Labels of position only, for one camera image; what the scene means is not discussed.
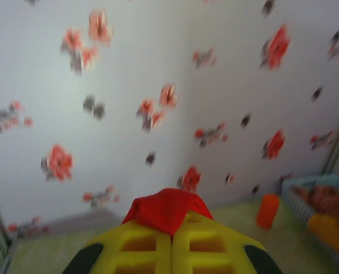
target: yellow cloth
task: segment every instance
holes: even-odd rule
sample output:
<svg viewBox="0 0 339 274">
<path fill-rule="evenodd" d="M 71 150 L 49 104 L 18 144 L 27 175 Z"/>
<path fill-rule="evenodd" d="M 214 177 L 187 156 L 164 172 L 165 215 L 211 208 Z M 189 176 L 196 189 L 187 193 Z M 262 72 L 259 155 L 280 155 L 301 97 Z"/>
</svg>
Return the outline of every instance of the yellow cloth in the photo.
<svg viewBox="0 0 339 274">
<path fill-rule="evenodd" d="M 339 219 L 327 214 L 314 214 L 308 221 L 308 230 L 339 253 Z"/>
</svg>

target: orange container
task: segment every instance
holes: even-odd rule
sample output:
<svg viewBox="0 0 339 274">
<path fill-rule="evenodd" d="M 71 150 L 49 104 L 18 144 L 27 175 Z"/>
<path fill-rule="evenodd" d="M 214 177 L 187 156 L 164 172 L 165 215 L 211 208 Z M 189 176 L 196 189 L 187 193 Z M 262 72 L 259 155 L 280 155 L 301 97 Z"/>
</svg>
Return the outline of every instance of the orange container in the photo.
<svg viewBox="0 0 339 274">
<path fill-rule="evenodd" d="M 263 229 L 270 229 L 275 219 L 277 210 L 280 205 L 280 197 L 275 194 L 266 194 L 261 202 L 257 214 L 257 224 Z"/>
</svg>

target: floor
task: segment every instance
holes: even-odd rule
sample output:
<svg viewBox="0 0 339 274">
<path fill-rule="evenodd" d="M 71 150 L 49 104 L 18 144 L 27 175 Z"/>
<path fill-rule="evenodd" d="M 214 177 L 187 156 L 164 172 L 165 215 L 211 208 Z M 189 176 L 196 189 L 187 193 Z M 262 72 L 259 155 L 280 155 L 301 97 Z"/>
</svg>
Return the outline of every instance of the floor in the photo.
<svg viewBox="0 0 339 274">
<path fill-rule="evenodd" d="M 284 274 L 339 274 L 328 254 L 281 203 L 273 227 L 264 231 L 255 223 L 260 202 L 237 204 L 212 211 L 214 220 L 259 242 Z M 60 274 L 77 251 L 107 229 L 82 231 L 21 241 L 8 274 Z"/>
</svg>

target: floral wallpaper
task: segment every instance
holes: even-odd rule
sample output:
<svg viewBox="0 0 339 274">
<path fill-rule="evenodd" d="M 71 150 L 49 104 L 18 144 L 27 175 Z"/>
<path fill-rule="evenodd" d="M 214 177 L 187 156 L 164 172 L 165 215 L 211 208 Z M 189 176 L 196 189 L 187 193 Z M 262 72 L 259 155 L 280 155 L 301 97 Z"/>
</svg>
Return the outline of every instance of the floral wallpaper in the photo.
<svg viewBox="0 0 339 274">
<path fill-rule="evenodd" d="M 11 235 L 168 187 L 210 207 L 277 192 L 321 171 L 338 126 L 339 0 L 0 3 Z"/>
</svg>

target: plastic basket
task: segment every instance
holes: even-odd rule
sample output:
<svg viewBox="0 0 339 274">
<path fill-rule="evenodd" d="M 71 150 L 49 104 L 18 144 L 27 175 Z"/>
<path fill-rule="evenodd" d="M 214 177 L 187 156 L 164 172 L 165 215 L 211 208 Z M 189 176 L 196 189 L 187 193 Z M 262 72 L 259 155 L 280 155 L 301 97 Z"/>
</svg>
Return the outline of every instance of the plastic basket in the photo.
<svg viewBox="0 0 339 274">
<path fill-rule="evenodd" d="M 299 197 L 294 191 L 291 190 L 294 186 L 310 189 L 316 185 L 334 186 L 339 190 L 339 176 L 336 174 L 321 175 L 321 176 L 308 176 L 301 178 L 287 179 L 282 184 L 281 197 L 283 201 L 290 207 L 291 211 L 306 225 L 309 218 L 315 213 L 306 202 Z M 321 245 L 327 249 L 331 257 L 339 265 L 339 254 L 331 247 L 317 239 Z"/>
</svg>

